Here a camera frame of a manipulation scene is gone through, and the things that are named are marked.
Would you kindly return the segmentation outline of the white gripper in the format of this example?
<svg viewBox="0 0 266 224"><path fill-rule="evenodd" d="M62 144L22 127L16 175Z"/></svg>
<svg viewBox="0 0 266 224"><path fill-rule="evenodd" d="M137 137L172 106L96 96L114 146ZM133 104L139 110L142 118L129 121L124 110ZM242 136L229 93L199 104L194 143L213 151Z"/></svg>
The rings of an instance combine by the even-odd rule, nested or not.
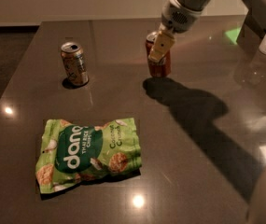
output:
<svg viewBox="0 0 266 224"><path fill-rule="evenodd" d="M174 33L186 32L201 16L201 0L166 0L161 12L161 25L150 35L153 45L148 58L158 63L175 43Z"/></svg>

